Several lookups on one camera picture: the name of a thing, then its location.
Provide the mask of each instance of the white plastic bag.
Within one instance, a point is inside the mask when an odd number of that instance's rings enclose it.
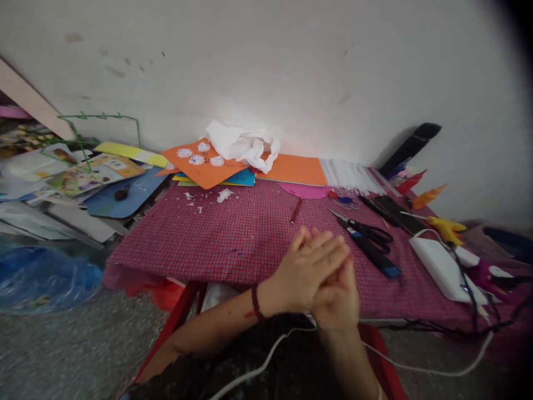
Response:
[[[280,141],[266,129],[247,131],[212,120],[205,130],[215,150],[225,159],[235,158],[268,173],[278,157]],[[261,159],[265,151],[270,151],[266,161]]]

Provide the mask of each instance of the black phone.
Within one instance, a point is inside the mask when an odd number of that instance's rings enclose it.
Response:
[[[414,236],[421,230],[428,228],[426,225],[424,225],[422,220],[402,214],[401,211],[408,211],[389,196],[374,197],[372,201],[383,211],[389,213],[395,220],[397,220],[400,223],[401,228],[411,236]]]

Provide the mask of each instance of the red bracelet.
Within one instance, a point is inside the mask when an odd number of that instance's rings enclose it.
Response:
[[[260,322],[266,320],[265,316],[259,309],[259,302],[257,301],[257,283],[252,285],[252,304],[254,305],[254,310],[247,313],[245,317],[256,316]]]

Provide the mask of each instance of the wrist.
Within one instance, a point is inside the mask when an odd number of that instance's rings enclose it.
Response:
[[[324,345],[347,345],[349,343],[361,342],[357,324],[345,325],[339,328],[318,327],[320,340]]]
[[[281,290],[276,281],[272,278],[261,282],[257,286],[257,300],[261,314],[265,318],[273,317],[276,314],[285,312]]]

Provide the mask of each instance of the white power bank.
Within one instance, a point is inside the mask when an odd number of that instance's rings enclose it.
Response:
[[[446,296],[452,301],[471,303],[470,296],[459,270],[459,265],[442,245],[431,239],[414,237],[409,240],[411,247],[420,258],[431,277]],[[469,277],[466,277],[478,304],[487,304],[487,299]]]

